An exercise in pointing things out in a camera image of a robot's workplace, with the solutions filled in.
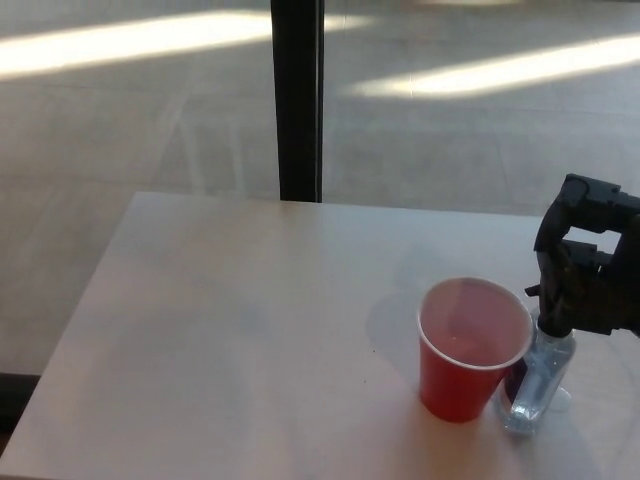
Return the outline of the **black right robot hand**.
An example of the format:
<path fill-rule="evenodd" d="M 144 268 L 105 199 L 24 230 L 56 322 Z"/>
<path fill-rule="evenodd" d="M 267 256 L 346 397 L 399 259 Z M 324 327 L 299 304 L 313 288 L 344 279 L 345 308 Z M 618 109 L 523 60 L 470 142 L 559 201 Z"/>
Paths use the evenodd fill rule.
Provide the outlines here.
<path fill-rule="evenodd" d="M 565 238 L 573 229 L 620 235 L 613 253 Z M 525 290 L 539 299 L 538 328 L 552 337 L 573 330 L 639 333 L 639 199 L 616 184 L 565 177 L 535 243 L 540 281 Z"/>

